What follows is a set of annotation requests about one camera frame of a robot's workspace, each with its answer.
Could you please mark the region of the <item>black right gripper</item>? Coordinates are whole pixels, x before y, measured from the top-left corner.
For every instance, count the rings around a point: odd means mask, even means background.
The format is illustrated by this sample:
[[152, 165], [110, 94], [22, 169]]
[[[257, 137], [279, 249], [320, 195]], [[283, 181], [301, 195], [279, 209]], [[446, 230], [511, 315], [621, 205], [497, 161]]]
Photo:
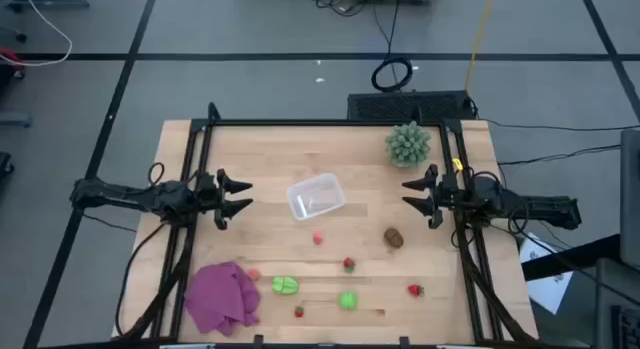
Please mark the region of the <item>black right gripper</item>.
[[438, 175], [438, 167], [430, 164], [422, 178], [402, 183], [403, 187], [416, 191], [429, 189], [430, 195], [426, 198], [403, 197], [402, 200], [423, 216], [430, 217], [430, 229], [437, 229], [442, 224], [442, 207], [455, 208], [455, 196], [459, 191], [456, 173], [445, 173], [437, 182]]

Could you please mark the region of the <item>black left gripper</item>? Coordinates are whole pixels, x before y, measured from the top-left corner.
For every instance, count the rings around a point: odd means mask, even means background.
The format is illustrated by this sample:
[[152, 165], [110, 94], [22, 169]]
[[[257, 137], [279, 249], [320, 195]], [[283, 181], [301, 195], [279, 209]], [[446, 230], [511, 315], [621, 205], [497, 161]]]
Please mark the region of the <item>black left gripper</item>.
[[232, 219], [252, 204], [253, 200], [225, 200], [225, 193], [235, 194], [252, 187], [251, 183], [231, 179], [222, 168], [218, 169], [215, 175], [204, 172], [198, 175], [194, 191], [197, 209], [202, 214], [213, 210], [216, 227], [219, 230], [226, 230], [227, 221], [225, 218]]

